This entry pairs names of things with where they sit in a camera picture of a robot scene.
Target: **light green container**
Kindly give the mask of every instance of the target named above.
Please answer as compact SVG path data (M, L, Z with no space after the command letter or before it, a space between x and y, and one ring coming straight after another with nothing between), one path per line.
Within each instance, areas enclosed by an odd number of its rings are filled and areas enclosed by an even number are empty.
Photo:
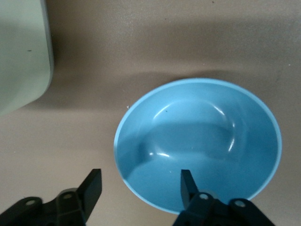
M0 115L48 88L53 54L44 0L0 1Z

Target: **bowl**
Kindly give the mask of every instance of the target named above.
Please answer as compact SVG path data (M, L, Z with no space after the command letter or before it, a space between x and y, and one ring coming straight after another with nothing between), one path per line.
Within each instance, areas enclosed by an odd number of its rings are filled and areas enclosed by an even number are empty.
M254 94L214 79L184 79L141 97L121 120L114 155L128 188L146 203L184 209L181 170L223 203L252 199L272 179L281 133Z

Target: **light blue plastic bowl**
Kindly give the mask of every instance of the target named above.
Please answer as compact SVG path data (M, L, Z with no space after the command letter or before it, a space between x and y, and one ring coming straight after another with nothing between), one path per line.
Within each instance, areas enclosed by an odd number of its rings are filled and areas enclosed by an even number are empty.
M181 169L224 203L250 200L275 174L281 148L277 121L258 97L229 82L199 78L140 98L114 140L116 165L129 189L175 214L184 209Z

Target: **table surface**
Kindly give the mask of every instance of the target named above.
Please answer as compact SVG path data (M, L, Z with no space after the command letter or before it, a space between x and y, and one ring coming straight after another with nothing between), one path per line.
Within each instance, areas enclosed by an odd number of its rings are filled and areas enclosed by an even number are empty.
M0 211L52 200L103 171L89 226L168 226L176 215L141 201L115 166L116 128L139 97L181 78L238 84L261 98L283 154L252 201L278 226L301 222L301 1L48 0L55 71L38 100L0 118Z

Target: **gray surface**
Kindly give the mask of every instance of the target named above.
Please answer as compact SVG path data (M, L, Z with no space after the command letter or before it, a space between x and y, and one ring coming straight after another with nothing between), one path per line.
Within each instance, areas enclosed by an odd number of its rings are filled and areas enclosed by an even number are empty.
M253 202L278 226L301 217L301 2L59 1L48 13L54 80L39 100L0 118L0 211L23 196L50 201L103 169L88 225L171 225L133 195L113 139L127 106L179 78L233 82L260 97L283 135L276 175Z

